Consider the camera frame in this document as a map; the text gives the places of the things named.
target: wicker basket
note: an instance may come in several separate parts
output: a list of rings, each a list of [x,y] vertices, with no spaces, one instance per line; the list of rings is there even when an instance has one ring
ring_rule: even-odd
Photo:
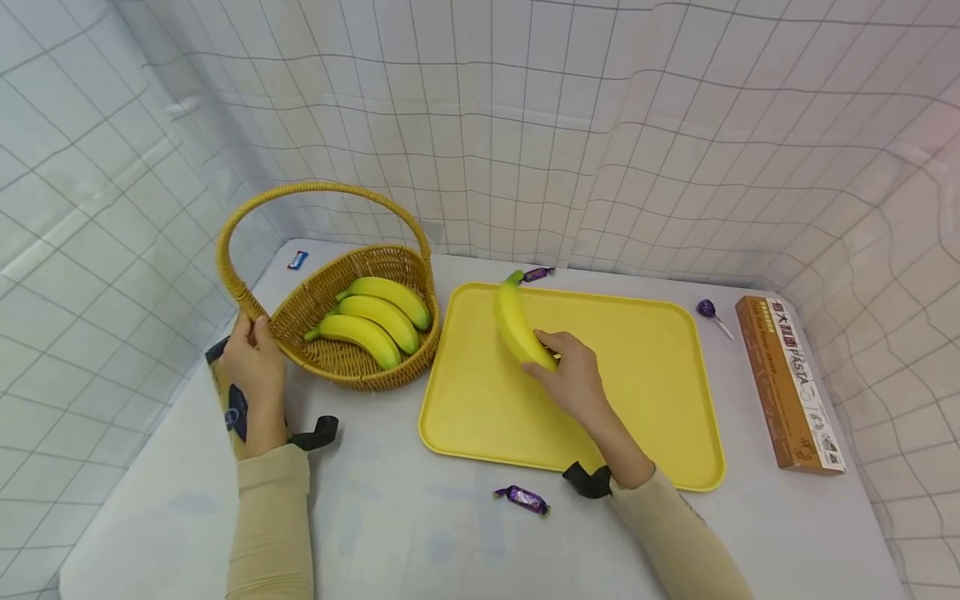
[[[413,380],[433,362],[440,342],[440,306],[437,304],[430,268],[430,246],[423,230],[410,213],[394,201],[362,187],[325,181],[284,185],[264,192],[238,208],[224,225],[217,240],[220,279],[246,315],[252,319],[266,315],[263,306],[253,297],[250,288],[240,279],[230,262],[230,236],[240,220],[262,204],[290,194],[325,191],[353,194],[386,206],[414,232],[420,244],[420,253],[404,246],[378,245],[340,256],[310,276],[283,301],[270,319],[270,330],[284,354],[320,377],[357,390],[397,388]],[[353,344],[329,340],[308,343],[303,340],[303,334],[336,307],[335,296],[363,276],[385,277],[406,285],[426,299],[433,316],[430,330],[420,333],[420,349],[388,371],[380,370],[369,354]]]

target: banana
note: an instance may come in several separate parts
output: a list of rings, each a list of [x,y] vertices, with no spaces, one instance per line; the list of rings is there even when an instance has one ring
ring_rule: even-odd
[[[520,302],[520,280],[522,271],[514,271],[507,277],[493,295],[493,321],[507,348],[521,363],[537,363],[541,367],[554,371],[557,361],[543,347],[534,330],[523,315]]]
[[[400,351],[387,332],[380,325],[360,317],[330,315],[303,337],[307,342],[324,338],[355,344],[366,350],[384,371],[400,364]]]
[[[413,354],[420,347],[420,336],[399,308],[373,296],[350,296],[338,307],[341,315],[363,317],[383,327],[400,349]]]
[[[383,277],[360,277],[346,291],[337,294],[337,301],[348,296],[373,296],[394,304],[403,311],[410,323],[421,331],[430,328],[430,310],[426,302],[405,285]]]

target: plastic tray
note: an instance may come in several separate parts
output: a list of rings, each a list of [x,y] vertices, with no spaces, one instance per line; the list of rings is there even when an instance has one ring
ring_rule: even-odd
[[[434,452],[522,467],[604,464],[583,430],[528,377],[493,325],[496,285],[453,292],[420,410]],[[708,492],[726,471],[690,314],[672,302],[521,288],[531,326],[593,348],[608,399],[675,486]]]

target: person's left hand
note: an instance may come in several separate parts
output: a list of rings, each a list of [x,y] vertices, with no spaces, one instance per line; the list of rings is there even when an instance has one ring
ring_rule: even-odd
[[[282,407],[287,360],[270,335],[266,317],[251,324],[247,315],[237,316],[221,365],[252,409]]]

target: beige sleeve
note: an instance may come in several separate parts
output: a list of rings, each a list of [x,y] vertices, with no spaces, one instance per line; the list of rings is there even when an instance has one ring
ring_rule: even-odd
[[[306,452],[288,444],[237,465],[240,512],[228,600],[312,600]]]
[[[749,600],[727,548],[660,472],[635,490],[610,481],[613,506],[647,551],[670,600]]]

